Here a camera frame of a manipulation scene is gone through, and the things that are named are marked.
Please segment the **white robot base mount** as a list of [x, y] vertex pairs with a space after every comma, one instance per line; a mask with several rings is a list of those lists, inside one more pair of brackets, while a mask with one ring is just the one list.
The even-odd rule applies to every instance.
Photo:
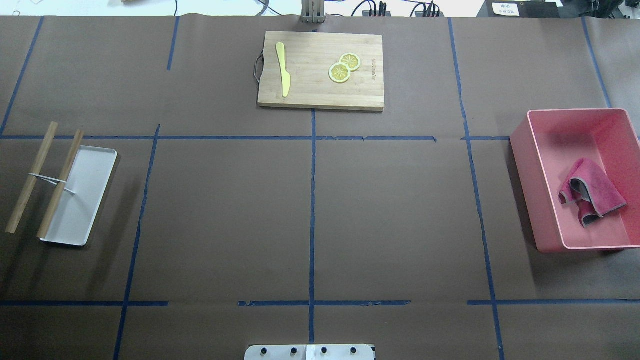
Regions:
[[375, 360], [375, 347], [347, 344], [263, 344], [251, 345], [245, 360]]

